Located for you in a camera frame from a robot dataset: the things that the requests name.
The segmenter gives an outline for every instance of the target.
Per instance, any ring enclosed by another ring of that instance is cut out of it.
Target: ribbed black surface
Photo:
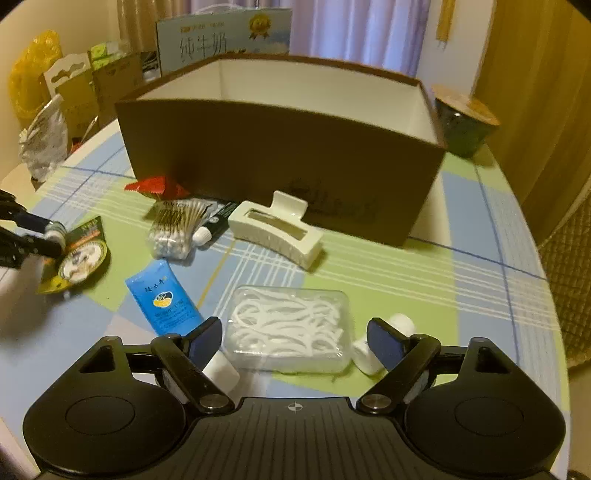
[[[42,475],[43,480],[56,478],[52,474]],[[228,416],[199,421],[172,455],[128,478],[451,480],[457,477],[440,472],[416,457],[389,420],[355,413],[344,398],[247,398],[238,411]],[[531,477],[532,480],[551,478],[547,473]]]

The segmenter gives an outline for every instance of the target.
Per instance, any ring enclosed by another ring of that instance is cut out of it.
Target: brown quilted fabric
[[[539,250],[574,367],[591,359],[591,196]]]

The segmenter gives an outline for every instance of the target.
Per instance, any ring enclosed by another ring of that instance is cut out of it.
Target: crosshair symbol
[[[293,413],[298,413],[302,408],[305,408],[302,404],[298,402],[290,403],[287,408],[289,408]]]

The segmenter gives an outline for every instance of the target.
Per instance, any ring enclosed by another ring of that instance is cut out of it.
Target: red wrapper
[[[150,179],[128,183],[125,190],[140,192],[157,200],[177,200],[191,195],[174,180],[166,177],[152,177]]]

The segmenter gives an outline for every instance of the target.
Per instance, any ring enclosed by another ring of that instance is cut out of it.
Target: open box
[[[269,205],[308,201],[304,221],[399,246],[445,152],[417,79],[337,60],[225,54],[116,104],[138,180]]]

